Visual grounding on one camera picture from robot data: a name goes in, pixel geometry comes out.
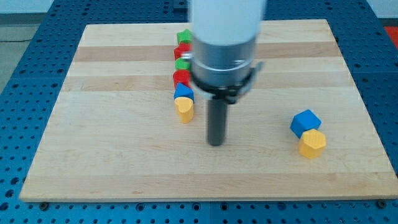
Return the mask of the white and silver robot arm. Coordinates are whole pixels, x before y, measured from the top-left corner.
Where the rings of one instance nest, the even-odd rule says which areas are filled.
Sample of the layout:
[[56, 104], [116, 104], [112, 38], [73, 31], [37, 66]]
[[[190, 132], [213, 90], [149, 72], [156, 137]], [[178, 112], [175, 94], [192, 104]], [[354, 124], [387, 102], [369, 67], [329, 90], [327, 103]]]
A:
[[209, 100], [234, 104], [252, 87], [266, 0], [191, 0], [191, 81]]

